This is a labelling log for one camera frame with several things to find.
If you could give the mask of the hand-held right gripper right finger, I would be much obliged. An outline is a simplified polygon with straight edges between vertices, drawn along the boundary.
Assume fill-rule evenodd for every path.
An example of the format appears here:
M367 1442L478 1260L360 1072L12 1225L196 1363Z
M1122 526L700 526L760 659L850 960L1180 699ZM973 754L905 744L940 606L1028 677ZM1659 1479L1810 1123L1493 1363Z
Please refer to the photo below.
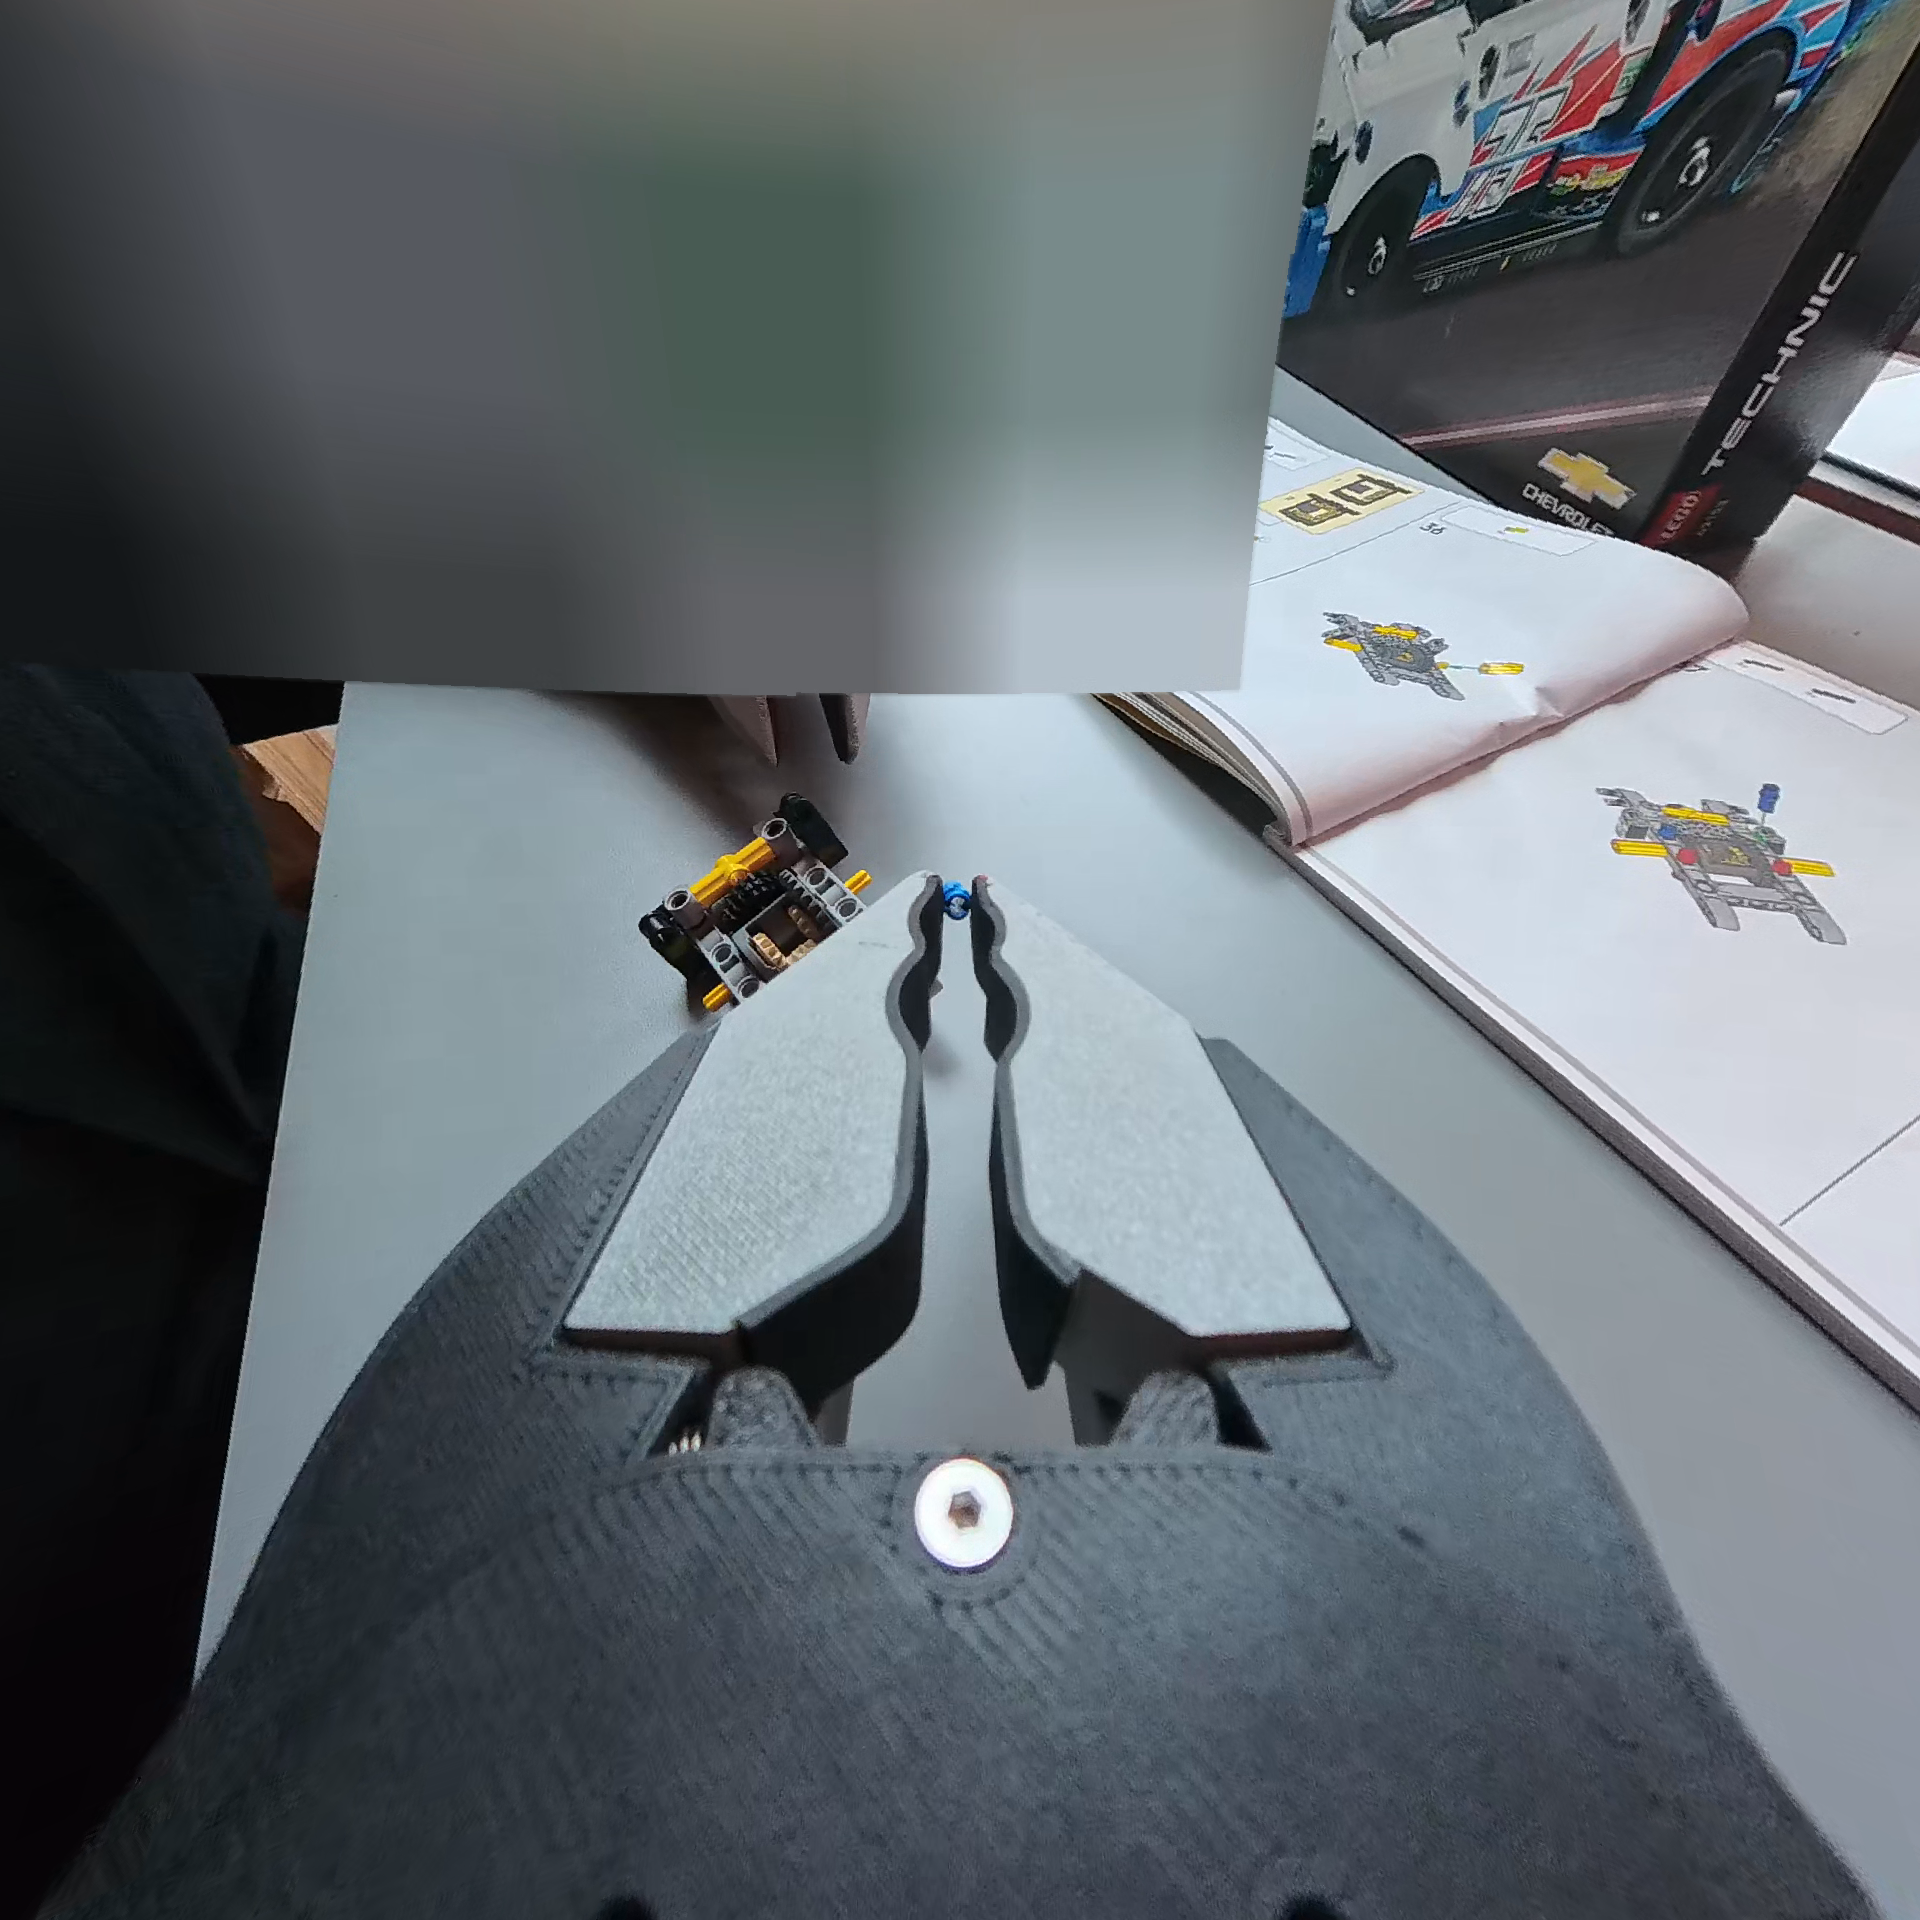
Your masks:
M1204 1034L996 877L973 877L996 1055L996 1293L1074 1442L1108 1442L1158 1376L1361 1347L1279 1170Z

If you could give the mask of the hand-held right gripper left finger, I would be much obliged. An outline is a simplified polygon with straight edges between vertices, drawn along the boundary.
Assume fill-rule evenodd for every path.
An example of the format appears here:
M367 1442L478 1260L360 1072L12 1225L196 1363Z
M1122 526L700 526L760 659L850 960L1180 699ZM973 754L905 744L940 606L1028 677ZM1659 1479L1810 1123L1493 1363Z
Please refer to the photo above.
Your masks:
M924 1271L924 1005L940 877L910 872L726 1014L564 1307L575 1347L789 1376L800 1411L879 1363Z

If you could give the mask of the grey lego chassis assembly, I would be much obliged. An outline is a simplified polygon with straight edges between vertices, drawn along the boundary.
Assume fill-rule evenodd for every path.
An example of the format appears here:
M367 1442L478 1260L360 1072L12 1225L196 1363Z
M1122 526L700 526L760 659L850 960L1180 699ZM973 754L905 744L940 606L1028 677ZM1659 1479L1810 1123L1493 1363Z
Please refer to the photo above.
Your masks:
M809 794L781 794L749 848L717 859L695 888L644 916L644 942L717 1018L866 916L873 872Z

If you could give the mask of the open lego instruction booklet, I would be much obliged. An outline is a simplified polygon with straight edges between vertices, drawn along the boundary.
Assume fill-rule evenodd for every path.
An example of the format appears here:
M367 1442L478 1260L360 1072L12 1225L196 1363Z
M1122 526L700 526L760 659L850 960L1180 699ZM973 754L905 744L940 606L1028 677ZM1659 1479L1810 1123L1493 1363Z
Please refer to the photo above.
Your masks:
M1243 689L1108 707L1910 1402L1910 699L1273 415Z

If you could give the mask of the lego set cardboard box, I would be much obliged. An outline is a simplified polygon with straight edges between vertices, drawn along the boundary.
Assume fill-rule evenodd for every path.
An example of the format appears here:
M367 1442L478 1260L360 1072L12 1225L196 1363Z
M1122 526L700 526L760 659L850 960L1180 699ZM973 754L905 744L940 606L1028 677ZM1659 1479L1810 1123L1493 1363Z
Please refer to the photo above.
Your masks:
M1755 539L1910 329L1910 0L1346 0L1279 374L1460 486Z

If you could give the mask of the wooden table leg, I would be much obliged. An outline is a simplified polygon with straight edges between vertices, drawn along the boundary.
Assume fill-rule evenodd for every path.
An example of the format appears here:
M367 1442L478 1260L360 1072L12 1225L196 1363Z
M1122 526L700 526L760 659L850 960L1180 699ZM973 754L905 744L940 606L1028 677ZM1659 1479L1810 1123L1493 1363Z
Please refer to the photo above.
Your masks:
M272 744L230 746L238 786L245 786L257 826L263 826L263 848L272 848L272 888L299 916L313 901L335 754L339 754L339 722L272 734Z

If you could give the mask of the person's dark clothing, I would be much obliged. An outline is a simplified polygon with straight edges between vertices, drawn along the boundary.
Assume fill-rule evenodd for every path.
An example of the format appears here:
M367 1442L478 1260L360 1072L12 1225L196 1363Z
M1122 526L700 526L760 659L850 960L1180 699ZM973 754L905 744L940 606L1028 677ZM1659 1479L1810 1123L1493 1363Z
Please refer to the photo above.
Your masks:
M202 1652L299 916L186 672L0 672L0 1908Z

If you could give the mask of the white plastic tray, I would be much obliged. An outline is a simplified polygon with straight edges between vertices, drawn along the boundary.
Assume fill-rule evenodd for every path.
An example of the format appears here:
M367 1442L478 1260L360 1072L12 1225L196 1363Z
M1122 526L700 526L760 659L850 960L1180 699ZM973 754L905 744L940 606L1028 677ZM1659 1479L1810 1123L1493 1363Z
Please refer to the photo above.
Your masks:
M1920 520L1920 359L1890 359L1890 374L1864 389L1864 403L1810 466L1802 491L1821 486Z

